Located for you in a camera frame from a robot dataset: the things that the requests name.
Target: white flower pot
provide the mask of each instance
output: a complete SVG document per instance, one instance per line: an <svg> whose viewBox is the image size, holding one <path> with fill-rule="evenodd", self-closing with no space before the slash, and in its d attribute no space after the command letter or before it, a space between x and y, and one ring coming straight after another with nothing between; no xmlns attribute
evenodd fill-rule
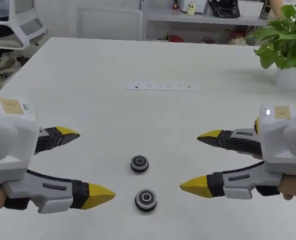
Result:
<svg viewBox="0 0 296 240"><path fill-rule="evenodd" d="M285 90L296 92L296 68L277 70L275 83Z"/></svg>

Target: white box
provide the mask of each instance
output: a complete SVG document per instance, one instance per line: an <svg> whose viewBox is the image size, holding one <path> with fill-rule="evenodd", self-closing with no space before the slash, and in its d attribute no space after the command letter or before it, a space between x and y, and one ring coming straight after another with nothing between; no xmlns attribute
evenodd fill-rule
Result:
<svg viewBox="0 0 296 240"><path fill-rule="evenodd" d="M189 3L196 3L196 14L203 14L205 11L205 7L207 4L207 0L179 0L179 8L183 12L188 11L188 4Z"/></svg>
<svg viewBox="0 0 296 240"><path fill-rule="evenodd" d="M243 10L243 17L258 17L260 16L264 3L260 1L246 1L246 6Z"/></svg>
<svg viewBox="0 0 296 240"><path fill-rule="evenodd" d="M239 7L239 12L240 12L240 16L242 16L244 14L245 11L245 7L246 7L246 1L238 1L238 7Z"/></svg>

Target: table surface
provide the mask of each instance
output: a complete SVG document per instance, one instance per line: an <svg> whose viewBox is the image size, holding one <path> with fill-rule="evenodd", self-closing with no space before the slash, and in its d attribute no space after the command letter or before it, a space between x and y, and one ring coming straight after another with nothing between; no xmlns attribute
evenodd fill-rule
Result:
<svg viewBox="0 0 296 240"><path fill-rule="evenodd" d="M100 184L116 197L91 210L0 210L0 239L296 240L296 200L201 198L180 190L194 177L242 168L246 155L196 140L213 129L250 128L263 103L296 105L252 47L52 38L0 91L30 99L40 123L81 134L34 157L30 169ZM200 91L126 90L132 81L189 83ZM147 172L132 173L144 155ZM152 189L150 214L134 205Z"/></svg>

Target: white chair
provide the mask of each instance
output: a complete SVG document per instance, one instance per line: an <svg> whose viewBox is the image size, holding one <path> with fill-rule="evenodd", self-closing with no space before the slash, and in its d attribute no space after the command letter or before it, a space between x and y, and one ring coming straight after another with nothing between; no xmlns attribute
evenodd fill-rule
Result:
<svg viewBox="0 0 296 240"><path fill-rule="evenodd" d="M77 6L77 38L142 40L143 12L112 7Z"/></svg>
<svg viewBox="0 0 296 240"><path fill-rule="evenodd" d="M0 49L5 50L19 52L32 44L38 45L47 33L34 8L34 0L9 0L9 19L0 21L0 25L13 31L12 35L0 37ZM6 79L8 73L17 72L20 68L21 64L17 62L14 67L1 70L0 74Z"/></svg>

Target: ball bearing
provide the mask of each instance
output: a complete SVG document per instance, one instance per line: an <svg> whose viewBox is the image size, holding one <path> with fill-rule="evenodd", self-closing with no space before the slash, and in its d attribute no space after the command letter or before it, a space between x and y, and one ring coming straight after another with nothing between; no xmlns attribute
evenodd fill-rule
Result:
<svg viewBox="0 0 296 240"><path fill-rule="evenodd" d="M149 213L157 206L157 196L150 189L142 189L134 198L134 203L140 211Z"/></svg>
<svg viewBox="0 0 296 240"><path fill-rule="evenodd" d="M143 173L149 167L148 159L142 155L134 156L131 159L130 167L135 173Z"/></svg>

